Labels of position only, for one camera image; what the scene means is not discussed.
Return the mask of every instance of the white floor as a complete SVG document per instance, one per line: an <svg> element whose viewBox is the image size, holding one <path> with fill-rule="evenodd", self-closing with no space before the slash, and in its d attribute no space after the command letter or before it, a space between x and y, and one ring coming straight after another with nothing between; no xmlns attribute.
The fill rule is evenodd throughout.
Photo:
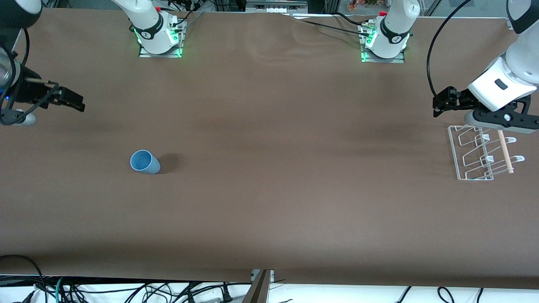
<svg viewBox="0 0 539 303"><path fill-rule="evenodd" d="M81 290L107 291L125 288L135 288L142 284L115 284L115 285L86 285ZM170 284L174 293L180 292L187 284ZM197 288L215 283L204 283ZM245 295L249 285L229 286L230 295L239 297ZM455 303L476 303L478 288L448 288ZM33 287L0 287L0 303L21 302ZM272 284L269 291L268 303L282 303L287 300L291 303L395 303L399 300L405 287L403 286L346 286L346 285L304 285L304 284ZM123 303L132 291L116 292L108 294L85 294L89 303ZM133 299L132 303L140 303L144 291L141 291ZM216 288L194 297L196 303L209 302L212 299L221 298L221 291ZM35 293L31 303L43 303L44 294L41 291ZM54 303L54 298L49 295L49 302ZM412 287L403 303L443 303L437 294L436 287ZM486 288L481 296L481 303L536 303L539 302L539 290L502 290ZM165 298L152 296L148 303L165 303Z"/></svg>

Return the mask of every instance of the blue cup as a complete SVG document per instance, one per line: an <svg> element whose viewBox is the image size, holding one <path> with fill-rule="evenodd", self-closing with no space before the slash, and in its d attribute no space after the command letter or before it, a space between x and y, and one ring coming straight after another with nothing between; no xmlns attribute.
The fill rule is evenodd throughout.
<svg viewBox="0 0 539 303"><path fill-rule="evenodd" d="M131 156L131 168L143 174L157 174L161 164L149 151L141 149Z"/></svg>

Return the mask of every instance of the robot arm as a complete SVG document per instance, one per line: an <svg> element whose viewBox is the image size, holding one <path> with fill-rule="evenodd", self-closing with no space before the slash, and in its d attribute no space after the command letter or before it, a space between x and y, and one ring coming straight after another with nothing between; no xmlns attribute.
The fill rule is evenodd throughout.
<svg viewBox="0 0 539 303"><path fill-rule="evenodd" d="M507 0L507 14L519 37L494 59L468 89L448 87L433 99L434 117L444 111L473 109L469 125L531 133L539 116L529 115L531 94L539 85L539 0ZM520 112L515 111L522 104Z"/></svg>
<svg viewBox="0 0 539 303"><path fill-rule="evenodd" d="M365 46L378 57L396 57L406 47L419 11L417 0L394 0L386 16L374 19L376 35Z"/></svg>
<svg viewBox="0 0 539 303"><path fill-rule="evenodd" d="M178 21L165 11L158 11L151 0L112 0L127 14L133 24L139 43L153 54L169 51L179 43ZM18 32L32 26L42 12L40 0L0 0L0 25ZM82 96L60 87L57 83L43 81L34 71L19 63L0 40L0 123L3 125L32 125L36 118L32 112L48 108L49 104L73 107L83 112ZM34 104L30 110L13 109L15 102Z"/></svg>
<svg viewBox="0 0 539 303"><path fill-rule="evenodd" d="M112 0L129 17L139 43L152 54L162 54L179 43L178 17L157 11L151 0Z"/></svg>

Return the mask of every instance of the wooden dowel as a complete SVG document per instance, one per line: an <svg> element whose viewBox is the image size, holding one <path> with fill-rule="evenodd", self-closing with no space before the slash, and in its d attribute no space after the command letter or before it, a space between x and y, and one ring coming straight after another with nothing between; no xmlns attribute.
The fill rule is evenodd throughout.
<svg viewBox="0 0 539 303"><path fill-rule="evenodd" d="M509 151L507 150L507 144L505 142L505 136L503 131L498 129L498 137L500 137L500 144L502 145L503 158L506 161L507 172L513 173L513 164L511 164L511 157L509 156Z"/></svg>

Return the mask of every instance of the metal base plate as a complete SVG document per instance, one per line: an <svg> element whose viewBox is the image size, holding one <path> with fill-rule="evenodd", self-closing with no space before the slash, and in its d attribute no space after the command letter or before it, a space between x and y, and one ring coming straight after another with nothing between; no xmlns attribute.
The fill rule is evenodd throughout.
<svg viewBox="0 0 539 303"><path fill-rule="evenodd" d="M176 30L178 32L178 44L174 45L168 52L162 54L152 54L147 52L142 45L139 49L140 58L181 58L183 54L183 43L185 41L185 30L187 27L187 20L183 21Z"/></svg>
<svg viewBox="0 0 539 303"><path fill-rule="evenodd" d="M365 32L368 34L372 34L372 31L374 29L374 20L371 19L368 22L363 23L363 25L358 25L357 30L359 32ZM377 62L377 63L404 63L404 51L400 51L400 53L390 59L380 58L377 55L375 55L372 50L367 48L365 44L367 43L367 40L370 39L370 37L365 37L360 35L360 48L361 48L361 62Z"/></svg>

